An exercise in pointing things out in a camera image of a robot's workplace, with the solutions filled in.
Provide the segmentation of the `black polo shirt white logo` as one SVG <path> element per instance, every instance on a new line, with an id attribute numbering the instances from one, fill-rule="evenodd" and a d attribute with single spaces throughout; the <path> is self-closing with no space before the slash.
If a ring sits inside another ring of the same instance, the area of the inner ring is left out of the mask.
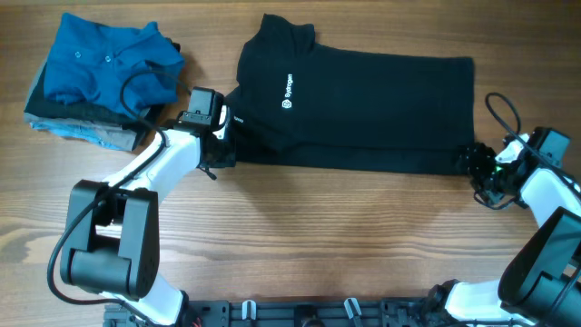
<path id="1" fill-rule="evenodd" d="M 265 15 L 228 95 L 238 160 L 456 175 L 474 143 L 469 57 L 321 45 L 312 25 Z"/>

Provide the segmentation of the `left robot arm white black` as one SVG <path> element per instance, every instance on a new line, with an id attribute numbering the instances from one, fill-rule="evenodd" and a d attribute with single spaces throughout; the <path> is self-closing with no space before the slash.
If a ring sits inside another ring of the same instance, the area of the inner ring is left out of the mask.
<path id="1" fill-rule="evenodd" d="M 51 259 L 62 281 L 119 305 L 142 326 L 199 326 L 188 295 L 158 272 L 159 206 L 188 173 L 233 166 L 230 112 L 222 94 L 191 91 L 187 110 L 120 172 L 71 191 L 66 227 Z"/>

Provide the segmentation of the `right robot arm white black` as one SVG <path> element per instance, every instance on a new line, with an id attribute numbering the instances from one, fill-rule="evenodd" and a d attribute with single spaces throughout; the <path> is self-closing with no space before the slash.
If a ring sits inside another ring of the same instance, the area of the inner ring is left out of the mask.
<path id="1" fill-rule="evenodd" d="M 475 143 L 460 162 L 475 198 L 529 209 L 538 229 L 502 276 L 433 287 L 420 320 L 427 326 L 577 326 L 580 323 L 580 188 L 560 172 L 568 136 L 545 127 L 508 139 L 497 154 Z"/>

